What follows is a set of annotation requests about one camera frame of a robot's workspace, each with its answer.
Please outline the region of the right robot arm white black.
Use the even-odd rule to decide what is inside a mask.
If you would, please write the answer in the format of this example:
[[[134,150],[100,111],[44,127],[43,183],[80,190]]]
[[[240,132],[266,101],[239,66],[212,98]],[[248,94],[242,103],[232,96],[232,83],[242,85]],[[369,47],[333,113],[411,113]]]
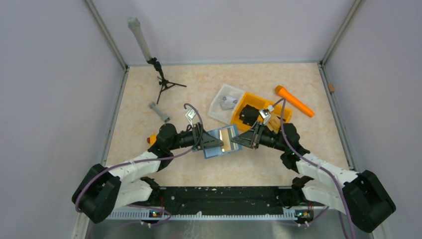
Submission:
[[[298,205],[312,201],[335,209],[363,232],[373,232],[397,209],[375,173],[340,168],[320,159],[301,146],[292,123],[282,124],[275,133],[257,121],[231,141],[252,149],[263,145],[282,151],[284,166],[302,175],[293,181],[293,201]]]

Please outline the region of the blue card holder wallet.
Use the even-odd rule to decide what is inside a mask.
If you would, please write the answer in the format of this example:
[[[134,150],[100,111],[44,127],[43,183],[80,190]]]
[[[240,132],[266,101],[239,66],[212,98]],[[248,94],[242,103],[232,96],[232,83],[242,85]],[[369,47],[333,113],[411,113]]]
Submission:
[[[204,158],[222,156],[225,154],[240,151],[242,146],[232,141],[239,131],[235,124],[220,127],[206,133],[207,140],[204,144]]]

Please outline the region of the gold credit card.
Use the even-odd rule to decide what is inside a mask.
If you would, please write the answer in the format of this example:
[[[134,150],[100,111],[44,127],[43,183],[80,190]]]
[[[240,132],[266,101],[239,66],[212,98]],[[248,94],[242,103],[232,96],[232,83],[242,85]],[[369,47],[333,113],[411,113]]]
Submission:
[[[231,141],[233,138],[234,131],[230,127],[222,128],[219,130],[219,138],[223,142],[221,146],[221,151],[228,153],[237,149],[235,143]]]

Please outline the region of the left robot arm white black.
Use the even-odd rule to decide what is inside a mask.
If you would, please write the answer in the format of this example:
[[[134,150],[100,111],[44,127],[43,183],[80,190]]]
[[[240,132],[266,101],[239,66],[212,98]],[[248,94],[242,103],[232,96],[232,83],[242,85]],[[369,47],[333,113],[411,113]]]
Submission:
[[[104,221],[113,210],[135,202],[153,206],[159,192],[147,174],[158,172],[175,159],[172,150],[205,150],[223,146],[219,136],[206,132],[199,122],[177,132],[173,124],[162,125],[155,142],[141,155],[121,164],[92,166],[72,196],[77,212],[85,214],[93,223]]]

